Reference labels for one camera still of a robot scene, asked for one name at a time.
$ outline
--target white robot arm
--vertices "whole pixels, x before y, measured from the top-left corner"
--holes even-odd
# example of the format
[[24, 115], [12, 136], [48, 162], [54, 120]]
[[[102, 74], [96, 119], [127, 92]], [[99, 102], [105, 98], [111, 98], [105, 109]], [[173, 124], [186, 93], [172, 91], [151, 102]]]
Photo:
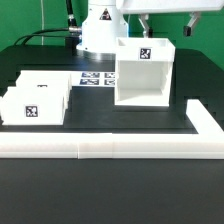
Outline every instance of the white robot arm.
[[146, 20], [152, 13], [191, 12], [191, 19], [184, 27], [184, 35], [191, 36], [198, 23], [201, 12], [218, 11], [224, 7], [224, 0], [116, 0], [116, 6], [122, 14], [140, 14], [144, 37], [149, 33]]
[[218, 11], [224, 0], [116, 0], [122, 14]]

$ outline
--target marker sticker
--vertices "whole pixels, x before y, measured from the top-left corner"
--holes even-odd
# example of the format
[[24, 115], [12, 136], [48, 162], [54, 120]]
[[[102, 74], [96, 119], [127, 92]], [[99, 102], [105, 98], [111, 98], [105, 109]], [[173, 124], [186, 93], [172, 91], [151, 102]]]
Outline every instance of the marker sticker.
[[25, 106], [26, 117], [38, 117], [38, 106]]
[[104, 10], [103, 14], [101, 15], [100, 20], [112, 20], [107, 8]]
[[139, 59], [140, 60], [150, 60], [151, 59], [151, 48], [140, 48]]

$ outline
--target black tabletop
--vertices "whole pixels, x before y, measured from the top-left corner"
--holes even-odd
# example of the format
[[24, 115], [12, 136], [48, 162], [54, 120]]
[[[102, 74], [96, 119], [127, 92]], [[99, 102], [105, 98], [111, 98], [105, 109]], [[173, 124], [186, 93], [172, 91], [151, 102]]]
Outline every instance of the black tabletop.
[[[0, 53], [1, 95], [8, 85], [15, 84], [21, 69], [77, 68], [114, 71], [114, 63], [84, 60], [64, 47], [9, 47]], [[101, 130], [193, 133], [194, 129], [184, 116], [189, 98], [200, 99], [223, 127], [223, 83], [224, 72], [202, 53], [177, 50], [171, 108], [160, 112], [173, 114], [171, 123], [174, 126], [165, 116], [161, 126], [155, 126], [149, 119], [147, 124], [151, 128], [143, 127], [138, 119], [138, 126], [124, 126], [124, 123], [111, 126], [105, 117]], [[76, 88], [72, 94], [93, 97], [92, 94], [103, 95], [100, 91], [102, 89], [96, 88], [94, 93], [87, 94]], [[105, 91], [108, 97], [112, 96], [113, 89]], [[98, 99], [104, 102], [105, 95]], [[121, 116], [130, 112], [129, 108], [115, 110], [111, 104], [100, 111], [105, 110]], [[68, 120], [71, 111], [67, 112]], [[139, 116], [137, 113], [147, 116], [153, 112], [147, 108], [132, 111], [135, 117]], [[65, 123], [63, 128], [41, 127], [38, 130], [96, 132], [99, 128], [96, 123], [84, 128], [83, 125], [79, 123], [79, 127], [74, 127]], [[15, 130], [21, 131], [19, 127], [1, 127], [1, 131]], [[223, 189], [223, 160], [1, 159], [0, 220], [4, 224], [222, 224]]]

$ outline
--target open white box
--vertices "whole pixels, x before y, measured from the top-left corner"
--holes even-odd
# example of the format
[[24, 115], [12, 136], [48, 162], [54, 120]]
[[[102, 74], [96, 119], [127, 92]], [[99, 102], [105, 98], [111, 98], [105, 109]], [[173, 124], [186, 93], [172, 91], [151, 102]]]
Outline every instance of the open white box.
[[64, 90], [8, 87], [1, 99], [3, 125], [62, 125]]
[[22, 70], [20, 76], [16, 80], [16, 86], [25, 88], [47, 87], [63, 89], [65, 107], [67, 109], [72, 82], [71, 75], [68, 72]]
[[115, 105], [169, 106], [174, 55], [168, 39], [117, 38]]

